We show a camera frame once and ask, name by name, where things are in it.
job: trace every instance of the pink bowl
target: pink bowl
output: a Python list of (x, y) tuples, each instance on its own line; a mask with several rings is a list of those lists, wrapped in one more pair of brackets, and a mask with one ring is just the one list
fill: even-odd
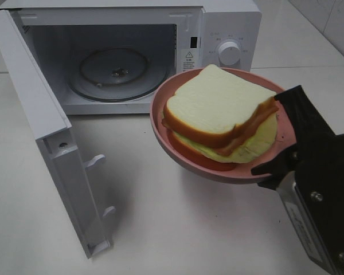
[[(266, 87), (270, 90), (275, 91), (276, 93), (283, 92), (284, 89), (275, 83), (260, 77), (256, 74), (249, 73), (243, 70), (222, 68), (229, 73), (235, 74), (236, 76), (242, 77), (245, 80), (248, 80), (252, 83), (259, 84), (263, 87)], [(278, 130), (276, 141), (273, 146), (263, 155), (259, 156), (255, 160), (245, 164), (239, 164), (235, 169), (230, 171), (215, 171), (207, 169), (191, 160), (182, 156), (177, 152), (169, 142), (167, 137), (167, 128), (162, 125), (162, 113), (163, 107), (165, 106), (167, 100), (173, 96), (174, 92), (185, 82), (190, 80), (199, 74), (202, 69), (193, 69), (188, 70), (187, 72), (182, 72), (176, 74), (175, 76), (167, 79), (164, 83), (160, 85), (157, 89), (153, 101), (150, 107), (150, 119), (153, 127), (155, 136), (157, 137), (158, 142), (166, 153), (173, 158), (177, 163), (182, 167), (194, 172), (198, 175), (203, 176), (204, 178), (213, 179), (219, 182), (227, 183), (255, 183), (262, 181), (267, 178), (269, 175), (259, 175), (253, 176), (251, 174), (251, 168), (257, 166), (258, 164), (267, 162), (273, 159), (280, 151), (287, 148), (288, 146), (296, 143), (293, 127), (289, 121), (289, 118), (283, 108), (283, 106), (277, 101), (277, 106), (279, 110), (277, 112), (277, 122)]]

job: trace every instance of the microwave door frame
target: microwave door frame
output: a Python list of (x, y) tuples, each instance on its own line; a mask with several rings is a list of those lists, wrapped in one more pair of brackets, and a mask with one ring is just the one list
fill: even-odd
[(15, 11), (0, 10), (0, 51), (38, 148), (90, 258), (112, 245), (104, 222), (115, 209), (106, 208), (101, 217), (86, 172), (105, 157), (98, 155), (88, 162), (82, 161), (72, 126), (13, 18), (21, 20)]

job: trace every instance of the white countertop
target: white countertop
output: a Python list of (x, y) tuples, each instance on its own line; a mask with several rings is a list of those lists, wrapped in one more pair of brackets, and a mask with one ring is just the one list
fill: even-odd
[[(344, 67), (254, 72), (284, 88), (302, 84), (344, 132)], [(0, 74), (0, 274), (327, 274), (307, 258), (277, 193), (184, 170), (148, 116), (71, 122), (84, 159), (108, 157), (94, 184), (100, 199), (117, 201), (115, 247), (86, 259), (9, 75)]]
[[(344, 57), (287, 0), (255, 0), (263, 14), (252, 68), (344, 66)], [(0, 54), (0, 72), (6, 72)]]

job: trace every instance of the warning sticker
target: warning sticker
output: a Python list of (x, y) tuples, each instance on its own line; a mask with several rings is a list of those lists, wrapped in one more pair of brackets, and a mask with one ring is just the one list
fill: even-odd
[(181, 50), (181, 71), (195, 69), (197, 66), (198, 51), (196, 49)]

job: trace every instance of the microwave control knob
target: microwave control knob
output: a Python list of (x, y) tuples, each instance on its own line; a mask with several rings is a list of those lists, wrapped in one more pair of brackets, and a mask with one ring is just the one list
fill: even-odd
[(233, 65), (241, 58), (241, 49), (238, 42), (226, 40), (218, 47), (219, 60), (224, 65)]

